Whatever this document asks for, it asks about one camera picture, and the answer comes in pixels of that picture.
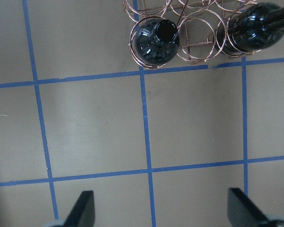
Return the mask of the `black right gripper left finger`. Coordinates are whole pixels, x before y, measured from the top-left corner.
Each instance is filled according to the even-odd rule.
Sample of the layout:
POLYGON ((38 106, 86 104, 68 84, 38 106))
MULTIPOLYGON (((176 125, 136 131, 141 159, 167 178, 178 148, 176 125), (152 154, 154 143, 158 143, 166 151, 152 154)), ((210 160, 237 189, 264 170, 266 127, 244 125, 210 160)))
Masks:
POLYGON ((65 227, 93 227, 95 202, 93 191, 83 191, 64 222, 65 227))

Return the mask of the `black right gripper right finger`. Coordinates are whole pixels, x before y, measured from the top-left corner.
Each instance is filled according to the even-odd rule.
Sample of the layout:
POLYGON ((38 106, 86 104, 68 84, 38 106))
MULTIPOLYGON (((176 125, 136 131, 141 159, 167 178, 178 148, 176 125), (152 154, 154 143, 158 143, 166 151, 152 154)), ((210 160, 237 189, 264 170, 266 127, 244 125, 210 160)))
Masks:
POLYGON ((227 217, 233 227, 275 226, 240 188, 228 189, 227 217))

